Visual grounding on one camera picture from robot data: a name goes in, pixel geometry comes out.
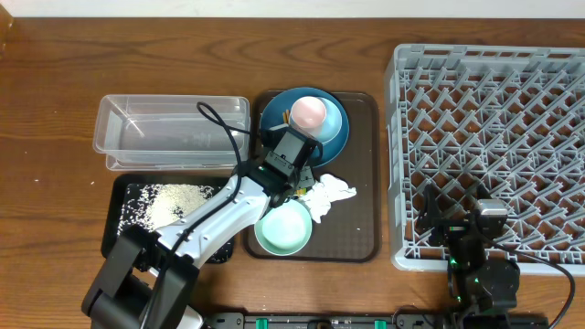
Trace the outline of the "clear plastic bin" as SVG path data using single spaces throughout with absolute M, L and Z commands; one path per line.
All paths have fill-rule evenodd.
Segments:
M 101 99 L 93 149 L 112 171 L 223 170 L 236 164 L 224 129 L 200 113 L 210 105 L 248 158 L 250 103 L 240 96 L 110 94 Z

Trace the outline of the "mint green bowl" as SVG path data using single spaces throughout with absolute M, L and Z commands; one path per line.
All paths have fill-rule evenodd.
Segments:
M 296 200 L 270 210 L 254 225 L 254 234 L 261 247 L 279 257 L 291 256 L 303 249 L 312 233 L 311 215 Z

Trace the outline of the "light blue bowl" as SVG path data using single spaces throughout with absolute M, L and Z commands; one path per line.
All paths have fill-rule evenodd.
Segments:
M 330 100 L 324 97 L 316 97 L 320 99 L 326 107 L 326 119 L 320 134 L 313 136 L 320 143 L 331 142 L 341 131 L 342 128 L 342 114 L 339 108 Z

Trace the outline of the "wooden chopstick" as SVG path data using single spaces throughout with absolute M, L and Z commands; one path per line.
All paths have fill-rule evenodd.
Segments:
M 286 123 L 286 124 L 289 124 L 289 119 L 290 119 L 290 110 L 286 110 L 286 111 L 285 111 L 285 112 L 282 114 L 282 117 L 283 117 L 283 121 L 284 121 L 284 123 Z

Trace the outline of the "white tissue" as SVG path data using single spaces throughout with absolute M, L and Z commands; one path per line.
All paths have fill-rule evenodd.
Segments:
M 345 180 L 331 174 L 323 174 L 298 200 L 307 208 L 312 220 L 320 224 L 334 202 L 351 198 L 356 194 L 356 188 L 350 187 Z

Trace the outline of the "grey dishwasher rack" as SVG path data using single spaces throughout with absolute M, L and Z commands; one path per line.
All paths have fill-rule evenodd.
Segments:
M 584 52 L 402 44 L 385 73 L 390 255 L 444 271 L 447 250 L 415 222 L 426 185 L 461 218 L 483 183 L 508 218 L 494 257 L 525 274 L 584 272 Z

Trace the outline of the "pile of white rice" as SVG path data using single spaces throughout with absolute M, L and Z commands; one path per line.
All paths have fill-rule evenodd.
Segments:
M 132 225 L 149 232 L 172 224 L 207 202 L 214 186 L 129 184 L 124 194 L 117 235 Z

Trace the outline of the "black tray bin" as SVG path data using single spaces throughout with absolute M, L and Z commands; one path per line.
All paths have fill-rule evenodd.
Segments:
M 200 175 L 154 175 L 154 174 L 124 174 L 118 176 L 113 183 L 112 196 L 109 204 L 103 237 L 101 240 L 101 255 L 108 257 L 115 244 L 120 223 L 128 222 L 140 209 L 145 209 L 146 202 L 154 198 L 151 194 L 144 198 L 148 187 L 163 186 L 211 186 L 211 195 L 215 195 L 228 182 L 226 177 Z

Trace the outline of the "pink cup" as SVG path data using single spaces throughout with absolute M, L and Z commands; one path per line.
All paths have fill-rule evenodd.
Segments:
M 324 103 L 313 96 L 305 96 L 294 102 L 290 121 L 301 130 L 316 137 L 322 131 L 326 119 Z

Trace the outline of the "dark blue plate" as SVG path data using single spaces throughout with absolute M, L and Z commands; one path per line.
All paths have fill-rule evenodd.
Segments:
M 323 146 L 321 161 L 317 162 L 319 151 L 316 150 L 312 156 L 312 167 L 321 167 L 334 161 L 346 146 L 349 137 L 349 121 L 346 110 L 341 102 L 331 93 L 311 87 L 299 87 L 282 91 L 276 96 L 271 96 L 260 117 L 260 129 L 268 129 L 272 126 L 283 124 L 282 115 L 289 110 L 293 103 L 304 96 L 322 97 L 333 103 L 340 111 L 342 126 L 338 135 L 329 144 Z

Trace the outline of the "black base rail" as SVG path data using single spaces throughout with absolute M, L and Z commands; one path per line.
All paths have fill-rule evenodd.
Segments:
M 204 329 L 423 329 L 423 328 L 548 328 L 548 319 L 532 315 L 471 317 L 457 326 L 447 314 L 398 311 L 385 315 L 278 315 L 215 313 L 205 318 Z

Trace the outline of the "brown serving tray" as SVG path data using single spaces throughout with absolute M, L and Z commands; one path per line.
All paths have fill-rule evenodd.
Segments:
M 363 263 L 380 248 L 378 105 L 362 92 L 336 91 L 333 96 L 346 110 L 348 140 L 340 155 L 315 168 L 314 175 L 341 178 L 356 195 L 333 202 L 322 222 L 313 224 L 307 244 L 282 260 Z

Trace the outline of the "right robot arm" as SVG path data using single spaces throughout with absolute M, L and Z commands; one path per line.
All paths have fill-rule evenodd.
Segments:
M 415 222 L 432 246 L 449 252 L 448 288 L 458 305 L 435 320 L 435 328 L 510 328 L 508 311 L 517 306 L 520 269 L 511 260 L 486 258 L 485 245 L 502 234 L 504 202 L 477 188 L 473 208 L 462 219 L 442 214 L 432 186 L 423 193 Z

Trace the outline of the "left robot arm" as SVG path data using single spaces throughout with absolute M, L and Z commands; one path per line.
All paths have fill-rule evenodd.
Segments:
M 100 328 L 176 328 L 207 260 L 300 182 L 323 146 L 283 124 L 271 129 L 276 146 L 260 162 L 240 161 L 226 185 L 203 206 L 153 232 L 137 225 L 114 243 L 81 304 Z

